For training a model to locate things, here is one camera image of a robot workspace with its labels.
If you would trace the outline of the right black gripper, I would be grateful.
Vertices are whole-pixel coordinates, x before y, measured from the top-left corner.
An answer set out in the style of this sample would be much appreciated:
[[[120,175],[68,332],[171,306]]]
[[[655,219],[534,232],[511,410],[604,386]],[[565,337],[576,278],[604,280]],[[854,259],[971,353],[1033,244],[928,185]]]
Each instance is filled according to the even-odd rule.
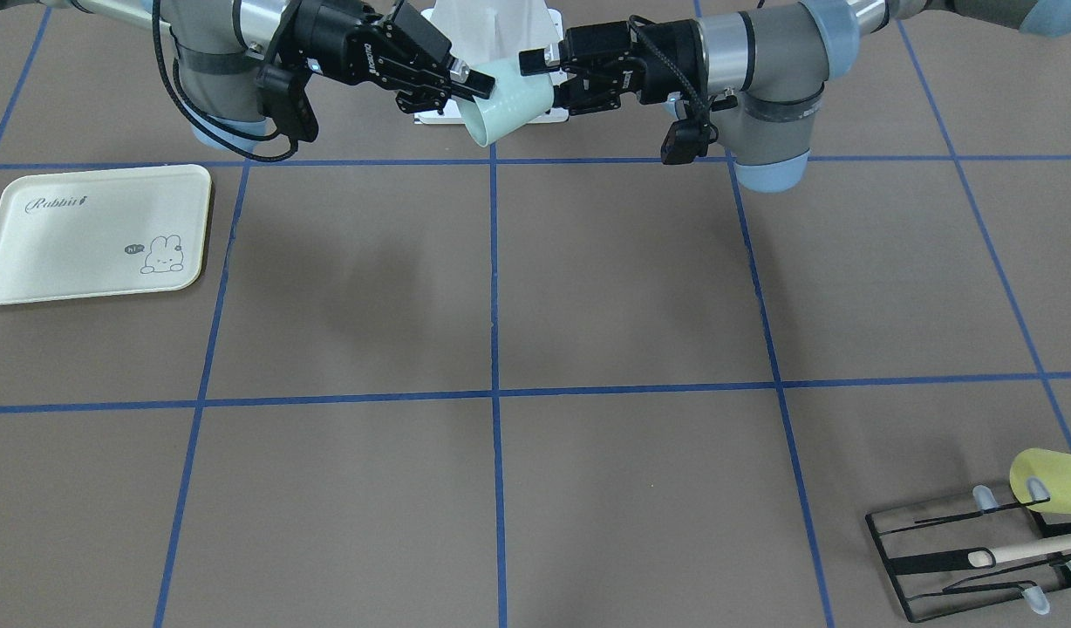
[[[396,91],[401,113],[443,113],[451,98],[491,99],[496,79],[452,59],[451,43],[407,1],[299,1],[280,33],[280,61],[328,79]]]

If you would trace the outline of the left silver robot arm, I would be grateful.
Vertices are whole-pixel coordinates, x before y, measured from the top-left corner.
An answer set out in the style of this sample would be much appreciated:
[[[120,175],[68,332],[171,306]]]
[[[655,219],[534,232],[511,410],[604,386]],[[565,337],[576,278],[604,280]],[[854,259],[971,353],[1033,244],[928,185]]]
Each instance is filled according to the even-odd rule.
[[[854,66],[862,39],[887,24],[942,11],[1041,38],[1071,32],[1071,1],[799,1],[672,23],[632,16],[580,25],[559,43],[521,51],[521,74],[565,72],[553,106],[617,110],[624,94],[667,104],[660,147],[683,166],[720,146],[741,186],[778,194],[806,170],[827,83]]]

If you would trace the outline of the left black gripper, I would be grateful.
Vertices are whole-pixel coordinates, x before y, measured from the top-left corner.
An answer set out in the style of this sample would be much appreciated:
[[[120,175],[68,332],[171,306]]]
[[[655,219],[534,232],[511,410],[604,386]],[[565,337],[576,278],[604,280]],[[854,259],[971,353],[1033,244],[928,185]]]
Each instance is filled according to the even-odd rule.
[[[579,25],[565,30],[559,46],[518,53],[518,66],[521,76],[568,74],[553,86],[550,105],[568,114],[617,110],[624,94],[643,105],[679,95],[692,118],[711,104],[699,23],[690,19]]]

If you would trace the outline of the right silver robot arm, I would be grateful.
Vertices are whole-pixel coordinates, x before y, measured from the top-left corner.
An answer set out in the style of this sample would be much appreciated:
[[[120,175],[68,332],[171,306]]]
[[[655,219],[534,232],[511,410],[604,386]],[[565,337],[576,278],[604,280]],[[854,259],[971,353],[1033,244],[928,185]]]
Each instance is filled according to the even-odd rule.
[[[69,8],[150,31],[162,86],[203,143],[250,160],[285,139],[317,137],[313,76],[371,83],[401,113],[487,99],[491,75],[452,55],[451,40],[411,4],[368,1],[72,1]]]

